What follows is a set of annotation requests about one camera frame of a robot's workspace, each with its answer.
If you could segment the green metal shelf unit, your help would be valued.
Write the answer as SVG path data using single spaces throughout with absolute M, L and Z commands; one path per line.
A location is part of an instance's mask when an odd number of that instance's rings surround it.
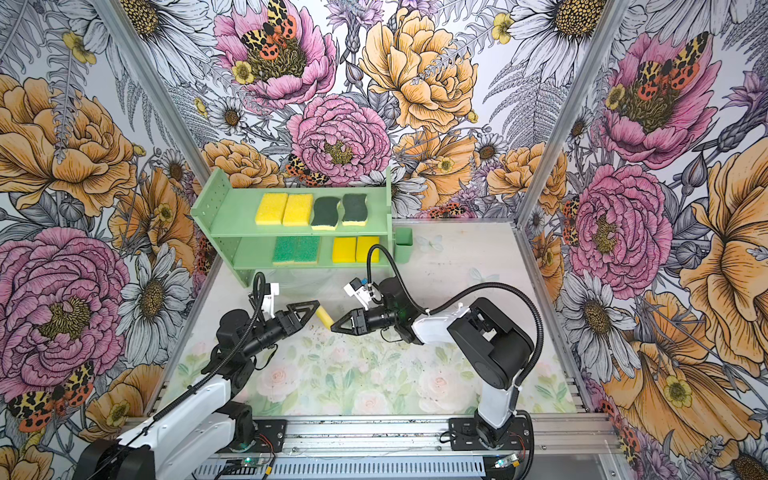
M 311 194 L 315 200 L 365 194 L 368 217 L 362 226 L 339 222 L 334 230 L 314 230 L 309 225 L 259 225 L 256 223 L 259 205 L 269 193 Z M 334 239 L 337 237 L 377 237 L 391 253 L 395 252 L 389 174 L 385 175 L 383 186 L 373 187 L 236 189 L 231 186 L 228 175 L 216 169 L 202 188 L 191 214 L 223 263 L 244 288 L 251 286 L 258 271 L 364 267 L 363 262 L 335 263 L 332 260 Z M 274 262 L 274 250 L 281 237 L 317 237 L 316 259 L 299 263 Z

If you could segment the large yellow sponge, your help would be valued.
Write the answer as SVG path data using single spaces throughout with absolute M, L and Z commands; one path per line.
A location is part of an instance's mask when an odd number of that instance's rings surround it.
M 281 225 L 288 197 L 287 193 L 264 194 L 258 205 L 255 224 L 259 226 Z
M 312 194 L 290 194 L 282 218 L 285 227 L 303 227 L 310 224 L 314 196 Z
M 325 310 L 324 307 L 319 306 L 315 312 L 315 315 L 319 319 L 319 321 L 322 323 L 322 325 L 328 329 L 331 330 L 335 320 L 331 317 L 331 315 Z

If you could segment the small yellow sponge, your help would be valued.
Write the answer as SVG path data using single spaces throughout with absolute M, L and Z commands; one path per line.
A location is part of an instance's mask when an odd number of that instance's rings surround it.
M 332 262 L 334 264 L 355 263 L 356 249 L 356 237 L 335 237 L 332 248 Z

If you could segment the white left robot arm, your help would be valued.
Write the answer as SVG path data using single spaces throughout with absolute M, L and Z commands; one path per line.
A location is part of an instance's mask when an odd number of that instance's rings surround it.
M 116 440 L 97 440 L 80 456 L 75 479 L 184 479 L 226 448 L 259 441 L 249 405 L 235 397 L 256 370 L 258 353 L 300 331 L 321 310 L 317 300 L 289 304 L 265 320 L 243 309 L 226 313 L 203 377 Z

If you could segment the light green scrub sponge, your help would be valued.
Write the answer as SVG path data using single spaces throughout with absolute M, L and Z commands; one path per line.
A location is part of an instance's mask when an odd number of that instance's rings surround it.
M 300 236 L 295 241 L 294 259 L 296 264 L 316 264 L 319 258 L 321 239 L 317 236 Z

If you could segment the dark green scrub sponge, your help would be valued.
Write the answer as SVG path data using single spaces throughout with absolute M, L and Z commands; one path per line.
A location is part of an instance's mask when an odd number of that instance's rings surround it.
M 342 198 L 344 226 L 365 226 L 368 220 L 367 195 L 345 194 Z

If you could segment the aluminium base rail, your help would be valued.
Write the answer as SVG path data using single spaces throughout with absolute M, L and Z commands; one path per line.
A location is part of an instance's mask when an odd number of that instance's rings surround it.
M 259 418 L 260 446 L 219 453 L 194 479 L 629 479 L 631 469 L 604 414 L 529 414 L 498 449 L 474 437 L 471 416 Z M 261 458 L 255 469 L 230 459 Z

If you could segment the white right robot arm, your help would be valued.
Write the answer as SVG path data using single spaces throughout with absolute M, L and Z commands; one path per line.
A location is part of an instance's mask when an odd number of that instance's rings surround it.
M 361 306 L 338 320 L 319 314 L 330 331 L 364 336 L 393 328 L 409 344 L 452 343 L 459 349 L 483 382 L 474 413 L 474 437 L 487 449 L 500 448 L 513 422 L 523 416 L 517 409 L 519 394 L 541 356 L 543 322 L 535 303 L 520 289 L 501 282 L 470 286 L 433 309 L 418 305 L 397 276 L 378 285 L 355 278 L 344 290 Z M 462 302 L 482 290 L 500 290 L 519 299 L 535 322 L 536 337 L 486 297 L 468 305 Z

